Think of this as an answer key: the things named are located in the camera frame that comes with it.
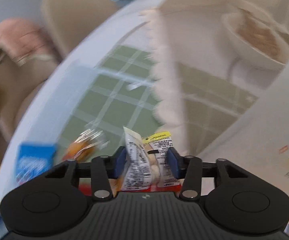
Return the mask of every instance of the pink garment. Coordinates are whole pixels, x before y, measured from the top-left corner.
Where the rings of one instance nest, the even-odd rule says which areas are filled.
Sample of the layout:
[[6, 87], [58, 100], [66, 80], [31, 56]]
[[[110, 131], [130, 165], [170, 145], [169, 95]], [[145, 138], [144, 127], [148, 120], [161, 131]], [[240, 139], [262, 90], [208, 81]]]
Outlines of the pink garment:
[[14, 62], [35, 55], [53, 55], [40, 27], [27, 19], [11, 18], [0, 23], [0, 49]]
[[19, 67], [31, 57], [54, 59], [54, 52], [40, 27], [30, 20], [6, 19], [0, 23], [0, 51], [7, 54]]

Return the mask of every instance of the blue package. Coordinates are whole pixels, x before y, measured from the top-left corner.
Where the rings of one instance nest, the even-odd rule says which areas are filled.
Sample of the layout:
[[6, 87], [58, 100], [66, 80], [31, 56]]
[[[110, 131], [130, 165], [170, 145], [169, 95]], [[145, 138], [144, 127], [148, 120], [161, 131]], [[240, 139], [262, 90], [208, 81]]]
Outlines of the blue package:
[[21, 144], [15, 168], [17, 183], [21, 185], [49, 170], [55, 152], [56, 145]]

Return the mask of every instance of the red printed symbol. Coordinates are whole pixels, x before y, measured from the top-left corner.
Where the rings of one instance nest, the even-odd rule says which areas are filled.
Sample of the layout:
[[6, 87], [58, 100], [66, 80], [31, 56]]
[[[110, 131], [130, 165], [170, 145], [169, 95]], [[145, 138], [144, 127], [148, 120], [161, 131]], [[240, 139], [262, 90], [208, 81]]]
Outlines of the red printed symbol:
[[281, 149], [279, 149], [279, 154], [284, 153], [285, 151], [288, 151], [288, 149], [289, 149], [289, 145], [282, 147]]

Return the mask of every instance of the chair backrest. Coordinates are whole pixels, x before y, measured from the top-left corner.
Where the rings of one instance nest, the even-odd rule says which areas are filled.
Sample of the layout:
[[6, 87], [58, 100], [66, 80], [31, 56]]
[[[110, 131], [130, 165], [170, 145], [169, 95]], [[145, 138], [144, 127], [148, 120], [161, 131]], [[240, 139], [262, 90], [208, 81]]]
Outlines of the chair backrest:
[[42, 0], [50, 36], [66, 57], [91, 31], [117, 11], [111, 0]]

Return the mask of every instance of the round table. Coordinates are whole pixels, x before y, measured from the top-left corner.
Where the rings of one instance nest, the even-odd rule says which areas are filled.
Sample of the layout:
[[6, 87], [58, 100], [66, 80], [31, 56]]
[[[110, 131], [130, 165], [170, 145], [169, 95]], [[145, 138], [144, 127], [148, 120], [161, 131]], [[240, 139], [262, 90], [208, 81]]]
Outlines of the round table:
[[110, 50], [121, 44], [150, 52], [150, 40], [141, 11], [156, 7], [162, 1], [134, 0], [94, 30], [58, 66], [30, 105], [10, 141], [0, 167], [0, 202], [17, 186], [14, 168], [19, 145], [24, 141], [57, 142], [70, 113], [96, 76], [93, 68]]

